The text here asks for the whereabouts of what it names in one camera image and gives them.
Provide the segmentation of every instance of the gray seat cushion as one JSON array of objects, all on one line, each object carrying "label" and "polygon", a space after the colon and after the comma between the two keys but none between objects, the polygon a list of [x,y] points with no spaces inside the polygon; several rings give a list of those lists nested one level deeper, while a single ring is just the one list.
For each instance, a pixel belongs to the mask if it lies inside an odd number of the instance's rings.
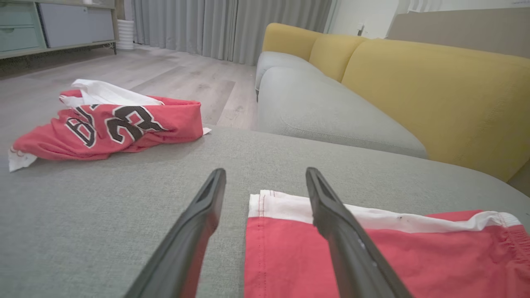
[{"label": "gray seat cushion", "polygon": [[256,90],[259,91],[261,78],[265,72],[269,68],[275,66],[300,69],[301,71],[324,75],[318,68],[300,57],[285,53],[265,51],[260,54],[258,65],[256,67]]},{"label": "gray seat cushion", "polygon": [[489,175],[410,156],[211,127],[193,143],[102,161],[0,159],[0,296],[121,297],[210,172],[226,169],[197,297],[242,297],[250,194],[307,196],[321,170],[346,204],[400,213],[483,209],[530,227],[530,199]]},{"label": "gray seat cushion", "polygon": [[324,75],[273,67],[261,80],[258,105],[261,132],[427,157],[412,133]]}]

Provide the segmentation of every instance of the white planter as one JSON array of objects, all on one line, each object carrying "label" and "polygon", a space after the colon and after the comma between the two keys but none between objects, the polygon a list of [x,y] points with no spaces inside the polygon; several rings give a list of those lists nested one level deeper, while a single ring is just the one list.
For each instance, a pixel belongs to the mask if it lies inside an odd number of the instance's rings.
[{"label": "white planter", "polygon": [[118,50],[132,51],[134,50],[133,32],[134,21],[118,20],[118,39],[116,48]]}]

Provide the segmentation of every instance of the curtain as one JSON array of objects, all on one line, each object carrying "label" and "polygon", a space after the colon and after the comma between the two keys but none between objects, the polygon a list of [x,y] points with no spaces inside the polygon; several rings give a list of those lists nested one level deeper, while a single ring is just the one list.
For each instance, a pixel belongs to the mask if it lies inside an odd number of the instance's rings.
[{"label": "curtain", "polygon": [[255,65],[277,22],[323,32],[332,0],[133,0],[136,42]]},{"label": "curtain", "polygon": [[239,0],[233,61],[255,65],[265,28],[282,23],[323,32],[331,0]]}]

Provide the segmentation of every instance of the green drawer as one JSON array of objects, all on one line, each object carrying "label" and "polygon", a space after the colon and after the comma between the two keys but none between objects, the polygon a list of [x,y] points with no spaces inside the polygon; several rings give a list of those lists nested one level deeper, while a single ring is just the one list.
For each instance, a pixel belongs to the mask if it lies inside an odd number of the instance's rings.
[{"label": "green drawer", "polygon": [[34,27],[0,28],[0,51],[38,48],[39,42]]},{"label": "green drawer", "polygon": [[0,25],[34,25],[33,3],[0,2]]}]

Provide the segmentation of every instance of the floor plank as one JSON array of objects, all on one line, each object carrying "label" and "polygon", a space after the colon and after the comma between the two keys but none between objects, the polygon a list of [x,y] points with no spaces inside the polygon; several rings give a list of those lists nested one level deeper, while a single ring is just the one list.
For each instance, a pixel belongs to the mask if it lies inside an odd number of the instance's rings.
[{"label": "floor plank", "polygon": [[204,123],[255,129],[255,66],[140,45],[116,56],[108,49],[91,52],[81,53],[78,61],[69,57],[70,63],[58,62],[58,67],[0,79],[1,152],[20,135],[48,123],[63,108],[59,92],[70,89],[77,78],[145,95],[196,100],[201,102]]}]

